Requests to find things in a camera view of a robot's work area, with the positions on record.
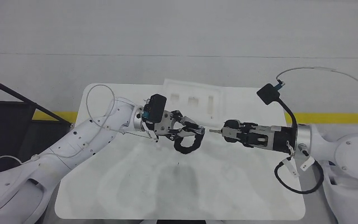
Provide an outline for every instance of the connector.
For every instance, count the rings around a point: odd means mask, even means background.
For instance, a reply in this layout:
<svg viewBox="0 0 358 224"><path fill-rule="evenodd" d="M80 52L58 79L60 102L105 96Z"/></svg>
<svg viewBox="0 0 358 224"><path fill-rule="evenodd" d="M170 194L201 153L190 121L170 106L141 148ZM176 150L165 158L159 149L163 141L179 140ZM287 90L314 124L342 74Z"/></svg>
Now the connector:
<svg viewBox="0 0 358 224"><path fill-rule="evenodd" d="M270 104L277 101L280 98L280 93L272 84L268 83L259 91L257 91L258 97L266 104Z"/></svg>

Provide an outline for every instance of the white cable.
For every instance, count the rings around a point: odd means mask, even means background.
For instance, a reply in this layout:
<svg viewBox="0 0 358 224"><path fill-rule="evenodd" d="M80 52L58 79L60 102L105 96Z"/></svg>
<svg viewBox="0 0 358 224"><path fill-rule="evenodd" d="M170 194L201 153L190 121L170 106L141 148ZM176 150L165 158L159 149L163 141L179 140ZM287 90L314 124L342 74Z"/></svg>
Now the white cable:
<svg viewBox="0 0 358 224"><path fill-rule="evenodd" d="M14 160L16 160L19 164L25 164L26 162L21 162L21 160L19 160L18 158L16 158L15 156L7 156L7 155L5 155L5 156L0 156L0 158L13 158Z"/></svg>
<svg viewBox="0 0 358 224"><path fill-rule="evenodd" d="M276 76L276 80L279 80L280 75L282 75L283 73L286 73L286 72L289 72L289 71L292 71L292 70L298 70L298 69L316 69L316 70L322 70L322 71L335 72L335 73L339 73L339 74L344 74L345 76L348 76L348 77L350 77L350 78L352 78L352 79L354 79L355 81L358 82L358 78L356 78L356 77L354 77L354 76L352 76L350 74L337 71L334 68L317 67L317 66L316 67L297 67L297 68L290 68L290 69L284 70L283 72L281 72L280 74L278 74Z"/></svg>
<svg viewBox="0 0 358 224"><path fill-rule="evenodd" d="M91 115L91 113L90 113L90 110L89 110L89 108L88 108L88 96L90 95L90 92L91 92L95 87L97 87L97 86L107 87L107 88L111 91L112 96L113 96L112 108L111 108L110 112L108 113L108 115L106 116L106 118L105 118L105 120L104 120L104 122L103 122L102 125L99 125L99 124L94 120L94 118L92 117L92 115ZM98 132L97 132L97 133L95 134L95 136L88 142L88 144L90 144L90 143L97 137L97 135L100 133L100 131L102 130L103 126L105 125L107 119L109 118L109 116L110 116L110 114L111 114L111 112L112 112L112 110L113 110L113 108L114 108L115 100L116 100L116 99L115 99L115 94L114 94L113 90L112 90L109 86L107 86L107 85L104 85L104 84L96 84L96 85L92 86L92 87L90 88L90 90L88 91L87 96L86 96L86 109L87 109L87 113L88 113L88 116L91 118L92 122L94 122L97 126L100 127L100 128L98 129ZM114 131L114 132L119 132L119 133L121 133L121 134L132 134L132 135L134 135L134 136L139 136L139 137L151 139L150 137L142 136L142 135L140 135L140 134L134 134L134 133L130 133L130 132L120 132L120 131L118 131L118 130L113 130L113 129L110 129L110 130L112 130L112 131ZM41 154L41 157L42 157L42 156L46 156L46 155L55 155L55 156L58 156L58 157L61 157L61 158L72 158L72 157L78 155L78 154L79 154L80 152L82 152L82 151L83 151L83 149L79 150L77 153L75 153L75 154L73 154L73 155L71 155L71 156L63 156L63 155L60 155L60 154L57 154L57 153L47 152L47 153ZM6 156L0 156L0 158L4 158L4 157L13 158L14 160L18 161L20 164L25 164L25 163L28 163L28 162L31 162L31 161L36 161L36 160L38 160L38 159L40 158L38 154L35 154L35 155L33 155L33 156L31 157L30 160L28 160L28 161L26 161L26 162L21 162L21 160L19 160L19 159L16 158L16 157L13 157L13 156L7 156L7 155L6 155Z"/></svg>

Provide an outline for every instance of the black cable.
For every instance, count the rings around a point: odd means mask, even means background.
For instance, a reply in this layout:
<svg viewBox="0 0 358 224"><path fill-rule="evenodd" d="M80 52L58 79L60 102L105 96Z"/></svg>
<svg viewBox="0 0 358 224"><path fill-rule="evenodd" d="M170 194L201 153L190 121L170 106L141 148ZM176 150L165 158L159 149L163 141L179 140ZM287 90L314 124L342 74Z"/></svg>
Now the black cable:
<svg viewBox="0 0 358 224"><path fill-rule="evenodd" d="M310 194L310 193L313 193L315 192L316 190L318 190L318 188L322 185L323 183L323 180L324 180L324 173L323 173L323 169L321 167L321 165L315 161L313 166L317 167L318 171L319 171L319 180L316 184L316 186L314 186L314 188L312 188L311 190L305 190L305 191L300 191L300 190L296 190L296 189L293 189L291 187L289 187L287 184L285 184L281 178L279 177L279 174L278 174L278 171L279 171L279 168L282 167L284 165L283 162L280 162L276 167L275 167L275 177L277 178L277 180L285 187L287 188L288 190L294 192L294 193L297 193L297 194Z"/></svg>
<svg viewBox="0 0 358 224"><path fill-rule="evenodd" d="M282 101L282 99L278 98L276 100L276 102L278 102L284 108L284 110L290 115L290 117L292 119L292 125L291 125L292 133L291 133L290 144L291 144L292 148L294 148L295 141L296 141L297 128L298 128L296 117L293 114L293 112L290 110L290 108Z"/></svg>
<svg viewBox="0 0 358 224"><path fill-rule="evenodd" d="M298 129L298 125L297 125L297 120L296 120L296 117L295 115L293 114L293 112L290 110L290 108L282 101L282 99L278 98L276 100L276 102L278 102L283 108L284 110L290 115L291 119L292 119L292 125L291 125L291 128L292 128L292 133L291 133L291 141L290 141L290 145L292 147L295 146L295 142L296 142L296 135L297 135L297 129ZM305 156L309 156L308 155L308 152L307 151L302 151L302 153L305 155ZM315 192L316 190L318 190L318 188L322 185L323 183L323 180L324 180L324 173L323 173L323 169L321 167L321 165L315 161L313 166L317 167L318 171L319 171L319 180L316 184L316 186L314 186L314 188L312 188L311 190L305 190L305 191L300 191L300 190L296 190L296 189L293 189L291 187L289 187L287 184L285 184L281 178L279 177L279 174L278 174L278 170L280 167L282 167L284 165L283 162L280 162L276 167L275 167L275 177L277 178L277 180L280 182L280 184L282 184L286 189L294 192L294 193L297 193L297 194L310 194L310 193L313 193Z"/></svg>

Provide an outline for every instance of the small metal part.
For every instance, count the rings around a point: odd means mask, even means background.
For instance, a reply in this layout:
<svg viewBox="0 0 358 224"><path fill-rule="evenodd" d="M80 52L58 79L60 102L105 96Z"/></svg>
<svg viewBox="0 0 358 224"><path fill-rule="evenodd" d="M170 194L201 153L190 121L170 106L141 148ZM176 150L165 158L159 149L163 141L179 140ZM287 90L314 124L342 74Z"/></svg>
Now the small metal part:
<svg viewBox="0 0 358 224"><path fill-rule="evenodd" d="M298 149L299 149L300 151L306 150L306 149L307 149L307 146L306 146L305 144L301 143L301 144L298 145Z"/></svg>
<svg viewBox="0 0 358 224"><path fill-rule="evenodd" d="M137 131L143 132L144 127L143 127L142 117L141 117L142 108L138 108L135 113L136 113L136 116L133 118L134 129Z"/></svg>
<svg viewBox="0 0 358 224"><path fill-rule="evenodd" d="M213 130L213 129L209 129L209 132L218 133L218 134L222 133L221 130Z"/></svg>

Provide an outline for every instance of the gray floor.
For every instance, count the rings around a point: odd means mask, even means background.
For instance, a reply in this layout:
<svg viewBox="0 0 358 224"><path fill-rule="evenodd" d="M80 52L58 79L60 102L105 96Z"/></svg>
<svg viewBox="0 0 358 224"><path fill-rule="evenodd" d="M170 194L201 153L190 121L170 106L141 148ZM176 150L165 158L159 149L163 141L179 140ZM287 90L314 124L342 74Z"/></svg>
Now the gray floor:
<svg viewBox="0 0 358 224"><path fill-rule="evenodd" d="M338 128L357 128L357 125L344 125L344 124L319 124L317 125L320 133L325 135L329 132L334 132ZM313 170L308 170L304 175L300 176L300 182L303 189L312 188L312 186L317 181L317 174ZM56 200L57 189L54 192L51 201L49 203L48 209L46 211L44 224L55 223L55 224L112 224L112 223L122 223L122 224L135 224L140 223L141 220L63 220L60 219L54 211L54 204ZM306 206L305 216L298 221L224 221L227 224L316 224L316 223L325 223L325 224L336 224L337 221L331 212L326 198L324 196L323 189L320 188L317 192L304 195L304 201Z"/></svg>

